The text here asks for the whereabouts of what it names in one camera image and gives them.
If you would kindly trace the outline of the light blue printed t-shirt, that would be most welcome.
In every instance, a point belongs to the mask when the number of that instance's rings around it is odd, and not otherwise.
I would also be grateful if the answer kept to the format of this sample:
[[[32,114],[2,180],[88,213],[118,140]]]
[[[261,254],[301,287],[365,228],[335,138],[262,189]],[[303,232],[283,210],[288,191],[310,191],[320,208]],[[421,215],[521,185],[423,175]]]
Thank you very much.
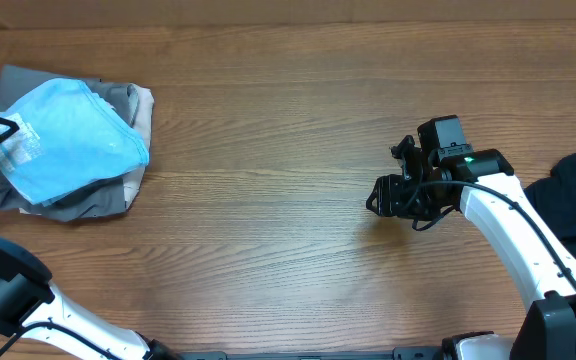
[[[0,145],[0,171],[33,205],[149,164],[140,135],[82,80],[45,81],[0,117],[19,125]]]

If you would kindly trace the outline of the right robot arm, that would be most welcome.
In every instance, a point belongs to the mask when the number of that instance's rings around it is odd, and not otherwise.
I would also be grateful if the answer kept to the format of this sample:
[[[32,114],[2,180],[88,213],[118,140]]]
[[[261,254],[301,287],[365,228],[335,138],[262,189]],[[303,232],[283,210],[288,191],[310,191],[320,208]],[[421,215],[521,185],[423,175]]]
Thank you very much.
[[[367,209],[409,219],[416,231],[460,212],[492,246],[526,310],[513,339],[471,332],[434,348],[397,350],[394,358],[576,359],[576,259],[529,203],[504,156],[474,150],[455,115],[430,119],[390,151],[401,171],[376,180]]]

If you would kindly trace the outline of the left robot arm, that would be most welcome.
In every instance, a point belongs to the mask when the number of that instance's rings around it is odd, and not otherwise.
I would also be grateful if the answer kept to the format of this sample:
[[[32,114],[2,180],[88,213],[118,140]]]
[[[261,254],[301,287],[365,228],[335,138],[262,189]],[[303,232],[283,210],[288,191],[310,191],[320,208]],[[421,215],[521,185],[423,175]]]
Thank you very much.
[[[25,248],[0,237],[0,335],[55,346],[80,359],[174,360],[157,340],[114,326],[65,296],[50,270]]]

